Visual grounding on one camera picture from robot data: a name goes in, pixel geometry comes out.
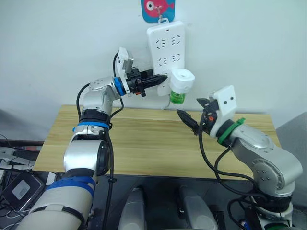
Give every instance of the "black floor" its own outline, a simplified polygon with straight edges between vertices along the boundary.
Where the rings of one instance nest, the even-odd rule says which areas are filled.
[[[227,229],[237,229],[236,225],[227,215],[227,203],[237,195],[228,192],[214,180],[189,179],[189,178],[165,178],[165,177],[140,177],[140,176],[117,176],[118,181],[114,184],[111,208],[107,223],[107,230],[118,228],[120,215],[131,189],[142,186],[146,193],[146,220],[148,230],[162,230],[170,228],[185,228],[184,219],[177,215],[174,191],[181,185],[187,185],[197,192],[207,205],[217,205],[224,211]],[[251,189],[246,181],[228,181],[229,185],[242,191]],[[96,188],[93,208],[95,215],[90,221],[89,230],[101,229],[103,210],[105,207],[108,189],[106,177],[102,177]],[[234,216],[243,218],[243,211],[239,206],[233,207]]]

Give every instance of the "fish sticker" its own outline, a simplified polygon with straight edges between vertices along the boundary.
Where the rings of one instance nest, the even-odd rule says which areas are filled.
[[[158,7],[163,18],[169,22],[175,17],[175,0],[141,0],[143,19],[148,23],[157,23],[159,20]]]

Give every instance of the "white wall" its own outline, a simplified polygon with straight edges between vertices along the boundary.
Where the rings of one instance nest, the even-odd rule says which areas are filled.
[[[196,76],[183,108],[199,110],[196,98],[233,84],[239,111],[270,113],[275,127],[306,111],[305,0],[177,0],[175,19],[186,25],[186,68]],[[139,0],[0,1],[0,133],[44,139],[62,104],[112,74],[119,46],[150,68],[150,26]],[[167,104],[149,94],[125,105]]]

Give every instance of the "white cap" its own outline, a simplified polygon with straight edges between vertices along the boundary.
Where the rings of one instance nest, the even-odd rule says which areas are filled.
[[[187,69],[173,69],[169,86],[175,93],[190,92],[195,76]]]

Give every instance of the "power outlet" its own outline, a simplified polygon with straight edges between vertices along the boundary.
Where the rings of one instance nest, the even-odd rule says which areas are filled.
[[[148,28],[147,38],[153,61],[154,74],[167,74],[185,67],[185,30],[180,21],[160,23]],[[158,95],[170,93],[169,78],[157,88]]]

